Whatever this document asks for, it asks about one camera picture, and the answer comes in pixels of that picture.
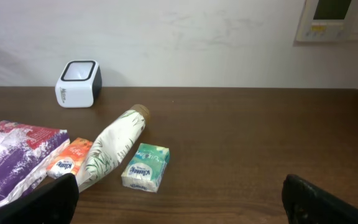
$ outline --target white control panel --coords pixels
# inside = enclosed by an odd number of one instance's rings
[[[358,40],[358,0],[306,0],[296,40]]]

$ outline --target purple package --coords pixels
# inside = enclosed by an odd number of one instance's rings
[[[30,193],[70,140],[67,130],[0,122],[0,207]]]

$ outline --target green tissue packet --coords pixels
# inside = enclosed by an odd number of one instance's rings
[[[157,192],[169,158],[169,148],[141,143],[121,175],[123,186]]]

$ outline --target tissue packet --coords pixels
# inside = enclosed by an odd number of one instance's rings
[[[92,142],[86,139],[77,138],[74,140],[49,164],[47,167],[48,176],[56,179],[67,173],[77,175],[91,146]]]
[[[67,130],[1,121],[0,207],[33,191],[69,143]]]
[[[168,148],[141,143],[121,175],[123,186],[157,192],[169,158]]]

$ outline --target brown wooden panel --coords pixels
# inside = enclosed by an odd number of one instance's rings
[[[0,120],[94,140],[141,103],[152,120],[122,164],[80,194],[73,223],[288,223],[285,176],[358,207],[358,90],[103,88],[61,108],[54,88],[0,88]],[[170,148],[157,194],[122,186],[140,142]]]

